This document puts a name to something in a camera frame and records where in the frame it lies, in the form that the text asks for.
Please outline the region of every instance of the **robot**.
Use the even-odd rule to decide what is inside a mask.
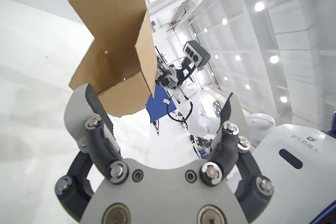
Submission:
[[[66,107],[65,125],[79,153],[56,182],[56,196],[81,224],[251,223],[267,207],[274,187],[248,151],[250,134],[233,93],[220,118],[208,160],[151,169],[121,157],[113,124],[92,86],[85,84]],[[95,193],[87,179],[93,164],[105,177]],[[225,178],[235,165],[242,179],[233,193]]]

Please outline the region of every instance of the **black slot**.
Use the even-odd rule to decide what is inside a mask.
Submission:
[[[299,160],[296,156],[288,152],[286,149],[281,149],[279,151],[279,155],[287,161],[291,166],[293,166],[296,169],[301,169],[303,166],[303,163],[301,160]]]
[[[186,53],[190,54],[190,52],[191,52],[191,49],[189,47],[186,47]]]

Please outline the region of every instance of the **robot logo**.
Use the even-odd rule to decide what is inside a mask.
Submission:
[[[314,139],[314,138],[312,138],[312,137],[310,137],[310,136],[308,136],[307,139],[308,139],[309,141],[315,141],[315,140],[317,140],[317,139]]]

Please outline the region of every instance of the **camera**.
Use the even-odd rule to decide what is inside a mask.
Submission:
[[[196,40],[188,41],[183,48],[183,52],[197,68],[204,66],[211,57]]]

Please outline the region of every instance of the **open cardboard box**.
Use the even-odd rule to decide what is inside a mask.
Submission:
[[[69,0],[94,41],[69,86],[91,83],[108,114],[146,107],[155,92],[156,53],[145,0]]]

